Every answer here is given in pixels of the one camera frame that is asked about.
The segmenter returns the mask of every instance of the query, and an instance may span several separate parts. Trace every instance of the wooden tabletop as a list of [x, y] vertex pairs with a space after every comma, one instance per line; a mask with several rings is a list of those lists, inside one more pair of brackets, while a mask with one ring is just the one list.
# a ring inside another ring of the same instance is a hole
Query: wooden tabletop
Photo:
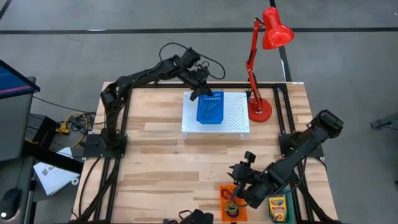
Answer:
[[[303, 84], [287, 84], [289, 99], [298, 131], [306, 129], [312, 119]], [[272, 89], [261, 89], [273, 109], [265, 123], [250, 122], [250, 135], [241, 141], [238, 134], [181, 134], [183, 93], [188, 88], [136, 88], [133, 90], [127, 120], [128, 144], [121, 160], [114, 200], [112, 223], [162, 223], [176, 219], [182, 210], [196, 208], [210, 212], [215, 223], [221, 223], [218, 186], [231, 184], [229, 166], [244, 160], [245, 151], [257, 156], [253, 169], [263, 170], [280, 159], [277, 135], [280, 133]], [[245, 89], [226, 89], [243, 92]], [[279, 93], [286, 130], [287, 121], [282, 92]], [[98, 104], [96, 123], [104, 119], [102, 103]], [[98, 133], [102, 126], [96, 126]], [[95, 159], [85, 162], [73, 211], [78, 213], [80, 192], [88, 170]], [[97, 163], [83, 196], [83, 210], [98, 191], [103, 159]], [[330, 217], [337, 219], [325, 168], [308, 159], [305, 171], [308, 188], [314, 199]], [[300, 208], [306, 218], [301, 194]], [[101, 218], [105, 216], [103, 202]], [[258, 209], [247, 207], [249, 223], [271, 223], [266, 203]]]

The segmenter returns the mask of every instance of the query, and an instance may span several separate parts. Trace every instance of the orange tray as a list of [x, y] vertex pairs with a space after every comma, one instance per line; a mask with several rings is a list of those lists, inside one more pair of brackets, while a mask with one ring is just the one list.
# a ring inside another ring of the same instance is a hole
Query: orange tray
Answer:
[[[227, 214], [227, 211], [225, 210], [225, 206], [226, 204], [229, 202], [228, 199], [225, 199], [222, 194], [221, 191], [223, 189], [228, 190], [231, 195], [233, 195], [234, 192], [234, 188], [235, 185], [220, 185], [220, 212], [221, 212], [221, 219], [223, 222], [247, 222], [248, 221], [248, 213], [246, 212], [246, 207], [238, 207], [238, 216], [237, 217], [230, 217]], [[243, 199], [240, 198], [234, 198], [235, 203], [237, 203], [238, 205], [244, 205], [245, 202]]]

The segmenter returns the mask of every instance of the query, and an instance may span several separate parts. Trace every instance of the floor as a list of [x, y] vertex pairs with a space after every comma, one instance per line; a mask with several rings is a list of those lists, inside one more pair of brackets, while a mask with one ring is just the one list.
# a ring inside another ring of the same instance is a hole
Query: floor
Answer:
[[[227, 81], [246, 80], [251, 33], [12, 35], [4, 30], [251, 27], [265, 0], [0, 0], [0, 58], [37, 77], [38, 97], [95, 111], [104, 81], [153, 67], [160, 46], [175, 41], [219, 60]], [[395, 0], [278, 0], [293, 28], [397, 27]], [[398, 138], [369, 123], [398, 111], [398, 32], [298, 32], [286, 46], [291, 78], [305, 82], [314, 114], [329, 109], [345, 127], [324, 144], [337, 214], [345, 223], [395, 223]], [[170, 47], [164, 55], [180, 54]], [[210, 69], [220, 74], [215, 66]], [[260, 81], [284, 81], [278, 50], [259, 49]], [[62, 120], [70, 111], [34, 100], [33, 113]], [[72, 138], [57, 139], [72, 144]], [[69, 185], [37, 206], [35, 223], [67, 222], [76, 194]]]

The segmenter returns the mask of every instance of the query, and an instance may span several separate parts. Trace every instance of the white paper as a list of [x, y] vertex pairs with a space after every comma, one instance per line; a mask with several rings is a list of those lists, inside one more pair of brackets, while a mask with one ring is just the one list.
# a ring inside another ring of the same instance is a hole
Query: white paper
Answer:
[[[70, 147], [63, 148], [57, 153], [72, 158]], [[34, 169], [47, 195], [53, 195], [79, 176], [79, 174], [74, 172], [59, 169], [43, 162], [36, 164]]]

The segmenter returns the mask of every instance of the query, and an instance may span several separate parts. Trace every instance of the computer screen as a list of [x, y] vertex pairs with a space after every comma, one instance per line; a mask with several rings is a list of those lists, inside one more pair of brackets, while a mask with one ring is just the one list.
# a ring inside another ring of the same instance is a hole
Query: computer screen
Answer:
[[40, 91], [40, 88], [0, 60], [0, 99]]

